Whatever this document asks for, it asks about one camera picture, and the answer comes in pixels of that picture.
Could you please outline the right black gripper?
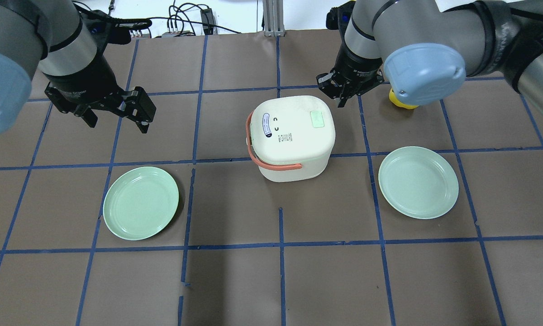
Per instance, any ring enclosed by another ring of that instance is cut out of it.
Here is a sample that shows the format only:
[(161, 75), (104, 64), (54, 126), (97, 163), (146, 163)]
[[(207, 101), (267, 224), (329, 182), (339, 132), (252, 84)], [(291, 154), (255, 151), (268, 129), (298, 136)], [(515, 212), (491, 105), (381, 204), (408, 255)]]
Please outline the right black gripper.
[(360, 57), (342, 43), (331, 72), (316, 76), (317, 86), (337, 100), (338, 108), (343, 108), (354, 96), (363, 95), (385, 81), (381, 65), (381, 58)]

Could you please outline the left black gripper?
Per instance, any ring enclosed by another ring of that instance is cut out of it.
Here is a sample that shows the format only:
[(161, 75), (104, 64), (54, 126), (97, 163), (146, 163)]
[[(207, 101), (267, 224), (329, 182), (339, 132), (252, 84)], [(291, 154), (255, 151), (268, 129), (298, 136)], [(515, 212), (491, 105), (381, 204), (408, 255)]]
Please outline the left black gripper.
[[(82, 120), (90, 128), (96, 127), (98, 117), (93, 111), (87, 111), (89, 109), (107, 110), (119, 117), (125, 117), (125, 113), (119, 110), (123, 103), (121, 97), (123, 89), (118, 86), (114, 72), (103, 54), (96, 54), (93, 60), (79, 72), (68, 76), (53, 76), (45, 73), (45, 76), (49, 80), (45, 93), (54, 107), (61, 113), (74, 114), (80, 105), (86, 106)], [(147, 134), (156, 110), (156, 106), (143, 87), (136, 86), (126, 93), (127, 118), (135, 122), (142, 134)]]

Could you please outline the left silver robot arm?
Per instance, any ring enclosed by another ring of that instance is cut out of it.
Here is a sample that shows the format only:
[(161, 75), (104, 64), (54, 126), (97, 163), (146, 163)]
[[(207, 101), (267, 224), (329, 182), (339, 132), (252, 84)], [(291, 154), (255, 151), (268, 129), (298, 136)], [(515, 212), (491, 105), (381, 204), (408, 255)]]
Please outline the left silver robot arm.
[(132, 120), (148, 132), (156, 106), (143, 87), (118, 86), (104, 50), (128, 44), (131, 30), (150, 19), (118, 19), (71, 0), (0, 0), (0, 133), (13, 126), (27, 103), (36, 72), (48, 85), (46, 97), (64, 114), (89, 127), (96, 110)]

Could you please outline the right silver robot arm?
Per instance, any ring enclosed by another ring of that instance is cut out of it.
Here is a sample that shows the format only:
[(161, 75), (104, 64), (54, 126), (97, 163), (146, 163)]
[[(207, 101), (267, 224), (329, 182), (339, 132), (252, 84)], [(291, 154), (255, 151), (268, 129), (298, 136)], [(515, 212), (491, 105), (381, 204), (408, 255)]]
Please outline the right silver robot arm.
[(543, 55), (543, 0), (351, 0), (331, 9), (327, 28), (342, 43), (316, 80), (339, 107), (384, 80), (412, 106), (494, 72), (521, 93), (523, 74)]

